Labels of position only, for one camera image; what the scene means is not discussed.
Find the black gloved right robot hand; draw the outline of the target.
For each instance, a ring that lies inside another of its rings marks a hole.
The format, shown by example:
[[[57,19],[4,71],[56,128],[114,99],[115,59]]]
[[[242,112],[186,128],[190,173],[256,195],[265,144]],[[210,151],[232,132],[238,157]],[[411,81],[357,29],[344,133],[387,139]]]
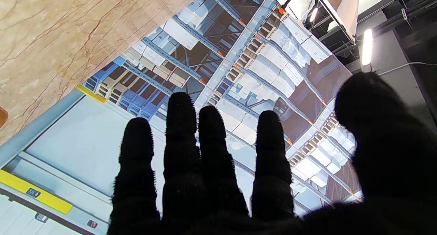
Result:
[[[275,112],[264,111],[249,216],[220,113],[206,106],[196,116],[191,97],[174,93],[166,121],[163,214],[156,207],[151,128],[136,117],[122,139],[108,234],[435,235],[436,134],[373,72],[342,84],[335,114],[356,140],[352,164],[364,201],[298,217],[282,124]]]

